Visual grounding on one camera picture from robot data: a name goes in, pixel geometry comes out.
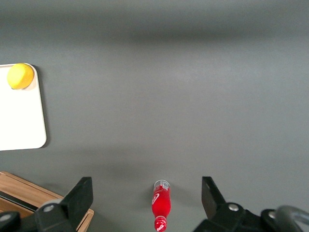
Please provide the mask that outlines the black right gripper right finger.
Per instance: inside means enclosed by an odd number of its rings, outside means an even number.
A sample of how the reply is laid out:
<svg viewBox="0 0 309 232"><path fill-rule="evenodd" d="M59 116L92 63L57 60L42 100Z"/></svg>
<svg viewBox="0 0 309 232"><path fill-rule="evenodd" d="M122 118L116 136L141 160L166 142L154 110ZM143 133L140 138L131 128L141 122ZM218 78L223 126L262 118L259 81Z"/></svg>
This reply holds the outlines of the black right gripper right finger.
<svg viewBox="0 0 309 232"><path fill-rule="evenodd" d="M202 177L202 205L207 218L201 223L203 232L262 232L260 217L237 203L228 203L212 177Z"/></svg>

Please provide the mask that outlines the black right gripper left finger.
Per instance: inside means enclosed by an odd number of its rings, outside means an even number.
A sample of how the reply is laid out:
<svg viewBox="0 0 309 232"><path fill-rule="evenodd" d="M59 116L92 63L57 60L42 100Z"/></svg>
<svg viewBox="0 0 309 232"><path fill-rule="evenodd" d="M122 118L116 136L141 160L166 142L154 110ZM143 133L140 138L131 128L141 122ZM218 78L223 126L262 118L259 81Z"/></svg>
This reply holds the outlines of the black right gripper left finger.
<svg viewBox="0 0 309 232"><path fill-rule="evenodd" d="M91 177L83 177L62 200L43 204L35 213L39 232L75 232L93 203Z"/></svg>

